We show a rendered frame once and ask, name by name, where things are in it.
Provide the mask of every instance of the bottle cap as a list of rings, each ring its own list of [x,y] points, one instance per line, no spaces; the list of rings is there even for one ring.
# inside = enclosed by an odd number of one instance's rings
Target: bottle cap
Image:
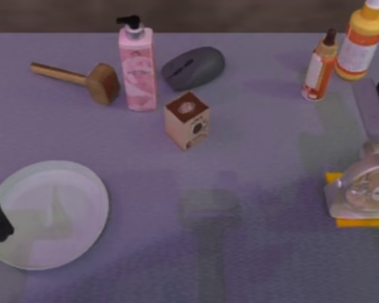
[[[379,9],[379,0],[366,0],[365,6],[371,9]]]
[[[326,37],[323,40],[324,45],[333,46],[335,44],[335,36],[337,31],[334,28],[331,28],[327,31]]]
[[[140,28],[140,17],[136,15],[132,16],[127,16],[127,17],[119,17],[116,18],[116,23],[117,24],[126,24],[127,26],[130,27],[132,30],[137,30]]]

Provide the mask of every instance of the black mouse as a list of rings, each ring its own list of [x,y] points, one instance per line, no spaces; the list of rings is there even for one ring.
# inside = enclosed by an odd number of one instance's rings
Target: black mouse
[[[180,92],[211,82],[224,68],[225,58],[221,51],[213,47],[200,47],[166,63],[162,76],[174,91]]]

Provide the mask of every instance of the orange block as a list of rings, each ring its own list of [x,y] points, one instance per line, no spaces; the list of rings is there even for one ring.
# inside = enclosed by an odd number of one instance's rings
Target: orange block
[[[340,172],[327,172],[326,183],[329,184],[342,177]],[[335,219],[337,227],[379,227],[379,219]]]

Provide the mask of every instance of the wooden floor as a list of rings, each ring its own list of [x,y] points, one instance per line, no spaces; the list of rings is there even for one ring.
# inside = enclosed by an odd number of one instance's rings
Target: wooden floor
[[[0,0],[0,32],[115,32],[138,14],[158,32],[344,31],[364,0]]]

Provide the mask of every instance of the brown box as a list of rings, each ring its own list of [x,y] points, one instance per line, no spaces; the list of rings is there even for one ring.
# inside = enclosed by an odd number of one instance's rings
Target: brown box
[[[166,133],[182,150],[209,135],[209,107],[191,92],[164,106]]]

